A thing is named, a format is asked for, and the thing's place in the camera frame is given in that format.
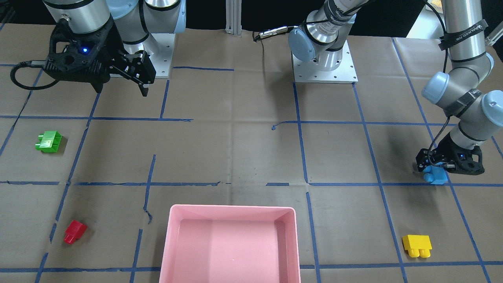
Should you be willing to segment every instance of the plastic container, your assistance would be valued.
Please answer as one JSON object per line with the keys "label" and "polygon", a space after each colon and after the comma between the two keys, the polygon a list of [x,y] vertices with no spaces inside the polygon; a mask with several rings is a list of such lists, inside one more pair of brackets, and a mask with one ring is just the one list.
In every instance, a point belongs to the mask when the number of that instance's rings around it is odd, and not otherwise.
{"label": "plastic container", "polygon": [[171,207],[159,283],[300,283],[291,207]]}

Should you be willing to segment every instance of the velcro strap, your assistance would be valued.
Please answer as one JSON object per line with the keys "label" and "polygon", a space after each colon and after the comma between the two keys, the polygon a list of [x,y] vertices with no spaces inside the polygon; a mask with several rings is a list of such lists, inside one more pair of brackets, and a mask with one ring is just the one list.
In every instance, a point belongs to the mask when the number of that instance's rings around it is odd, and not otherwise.
{"label": "velcro strap", "polygon": [[485,20],[480,20],[473,26],[467,28],[464,31],[455,32],[455,33],[445,33],[444,36],[440,38],[440,50],[445,50],[447,48],[451,48],[452,46],[462,42],[463,40],[468,39],[471,36],[474,36],[487,28],[487,22]]}
{"label": "velcro strap", "polygon": [[482,92],[478,89],[471,89],[467,93],[465,93],[462,97],[458,98],[458,100],[451,103],[451,105],[447,106],[444,109],[446,116],[452,116],[454,113],[461,110],[456,117],[461,117],[465,113],[465,111],[477,100],[479,96],[482,95]]}

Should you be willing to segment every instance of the red block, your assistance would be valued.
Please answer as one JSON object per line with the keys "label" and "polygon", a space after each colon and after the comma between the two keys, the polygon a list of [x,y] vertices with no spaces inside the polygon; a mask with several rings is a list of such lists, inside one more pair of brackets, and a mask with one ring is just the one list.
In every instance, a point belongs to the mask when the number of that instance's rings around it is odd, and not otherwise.
{"label": "red block", "polygon": [[66,236],[64,236],[64,242],[67,244],[73,244],[76,240],[80,239],[88,227],[85,224],[80,223],[77,220],[73,220],[70,226],[66,228]]}

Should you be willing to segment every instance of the white mounting plate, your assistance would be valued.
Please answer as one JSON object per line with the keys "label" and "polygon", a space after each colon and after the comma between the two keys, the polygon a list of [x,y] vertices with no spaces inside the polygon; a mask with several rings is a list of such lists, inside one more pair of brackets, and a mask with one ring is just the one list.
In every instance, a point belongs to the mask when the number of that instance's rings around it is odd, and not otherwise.
{"label": "white mounting plate", "polygon": [[[170,77],[173,50],[175,48],[175,34],[152,33],[159,43],[159,54],[150,59],[155,68],[156,79],[168,79]],[[110,74],[113,78],[121,78],[120,75]]]}
{"label": "white mounting plate", "polygon": [[346,41],[343,46],[343,59],[333,71],[316,69],[316,63],[303,62],[292,54],[293,73],[297,83],[352,84],[358,81],[353,58]]}

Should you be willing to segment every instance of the blue block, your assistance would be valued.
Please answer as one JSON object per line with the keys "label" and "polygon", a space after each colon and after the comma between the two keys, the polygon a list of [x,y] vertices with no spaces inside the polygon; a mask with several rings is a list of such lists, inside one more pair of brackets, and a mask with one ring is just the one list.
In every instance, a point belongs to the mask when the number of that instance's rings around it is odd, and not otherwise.
{"label": "blue block", "polygon": [[424,170],[423,179],[432,185],[443,185],[447,182],[444,168],[429,165]]}

